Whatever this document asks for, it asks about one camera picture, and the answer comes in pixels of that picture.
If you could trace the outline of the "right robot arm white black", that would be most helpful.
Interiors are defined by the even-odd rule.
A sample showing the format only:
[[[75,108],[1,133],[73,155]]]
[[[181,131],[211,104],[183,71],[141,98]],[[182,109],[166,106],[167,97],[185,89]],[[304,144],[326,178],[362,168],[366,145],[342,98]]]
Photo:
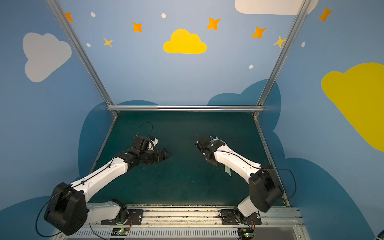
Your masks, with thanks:
[[[271,165],[248,160],[216,136],[200,138],[196,141],[196,147],[207,162],[230,168],[248,184],[249,196],[235,207],[236,217],[244,219],[257,212],[266,213],[284,195],[277,170]]]

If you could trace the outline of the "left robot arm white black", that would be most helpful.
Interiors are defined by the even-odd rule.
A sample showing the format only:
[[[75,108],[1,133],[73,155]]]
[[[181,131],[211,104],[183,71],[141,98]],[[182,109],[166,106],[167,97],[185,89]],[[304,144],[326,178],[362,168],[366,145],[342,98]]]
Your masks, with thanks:
[[[140,164],[150,166],[170,158],[171,152],[165,148],[158,149],[157,143],[158,139],[154,137],[135,137],[128,150],[116,154],[95,172],[71,184],[58,184],[40,211],[44,220],[67,236],[95,222],[133,224],[134,219],[129,215],[126,204],[117,200],[98,204],[89,201],[114,179]]]

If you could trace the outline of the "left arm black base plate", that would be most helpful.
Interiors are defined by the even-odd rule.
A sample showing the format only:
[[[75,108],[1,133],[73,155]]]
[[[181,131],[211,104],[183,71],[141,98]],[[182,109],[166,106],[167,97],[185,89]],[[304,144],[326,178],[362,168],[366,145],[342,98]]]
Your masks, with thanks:
[[[118,213],[118,216],[112,220],[103,220],[101,225],[110,226],[139,226],[143,220],[143,209],[128,209]]]

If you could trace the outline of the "light green paper sheet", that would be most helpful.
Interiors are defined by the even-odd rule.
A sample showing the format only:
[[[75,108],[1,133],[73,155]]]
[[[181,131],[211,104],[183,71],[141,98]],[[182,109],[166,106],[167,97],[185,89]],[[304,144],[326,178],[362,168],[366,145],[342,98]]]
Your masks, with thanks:
[[[230,177],[232,176],[231,168],[228,167],[227,165],[225,165],[225,172],[226,172]]]

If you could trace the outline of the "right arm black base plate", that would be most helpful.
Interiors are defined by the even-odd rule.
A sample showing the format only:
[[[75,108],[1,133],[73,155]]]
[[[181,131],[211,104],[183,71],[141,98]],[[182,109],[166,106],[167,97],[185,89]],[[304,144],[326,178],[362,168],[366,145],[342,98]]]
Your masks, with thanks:
[[[221,209],[218,217],[223,225],[261,225],[262,220],[259,212],[255,212],[248,217],[244,217],[239,211],[233,209]]]

